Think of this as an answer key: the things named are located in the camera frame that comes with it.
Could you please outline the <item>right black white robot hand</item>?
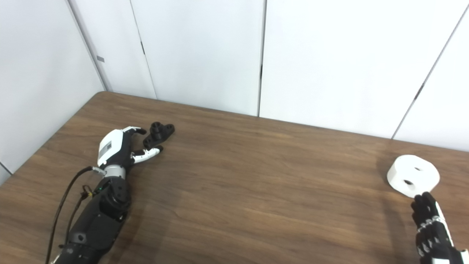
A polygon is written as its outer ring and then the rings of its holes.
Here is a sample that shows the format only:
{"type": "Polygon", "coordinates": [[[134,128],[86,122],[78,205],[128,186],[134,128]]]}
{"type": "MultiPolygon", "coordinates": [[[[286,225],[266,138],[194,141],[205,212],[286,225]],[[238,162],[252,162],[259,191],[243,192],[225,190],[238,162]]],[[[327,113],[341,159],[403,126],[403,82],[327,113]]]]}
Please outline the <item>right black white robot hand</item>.
{"type": "Polygon", "coordinates": [[[421,264],[467,264],[468,249],[456,249],[439,203],[423,192],[411,204],[416,225],[415,245],[421,264]]]}

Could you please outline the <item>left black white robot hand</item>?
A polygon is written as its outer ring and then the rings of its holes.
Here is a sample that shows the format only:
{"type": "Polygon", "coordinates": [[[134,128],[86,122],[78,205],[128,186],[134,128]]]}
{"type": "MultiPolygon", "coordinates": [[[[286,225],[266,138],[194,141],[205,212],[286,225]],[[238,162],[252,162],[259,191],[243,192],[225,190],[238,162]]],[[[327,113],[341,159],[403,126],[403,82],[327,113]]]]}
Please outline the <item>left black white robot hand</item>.
{"type": "Polygon", "coordinates": [[[146,134],[146,130],[128,126],[120,130],[109,132],[99,144],[97,165],[100,169],[119,166],[126,170],[134,164],[149,160],[163,151],[162,146],[151,149],[132,149],[132,138],[135,133],[146,134]]]}

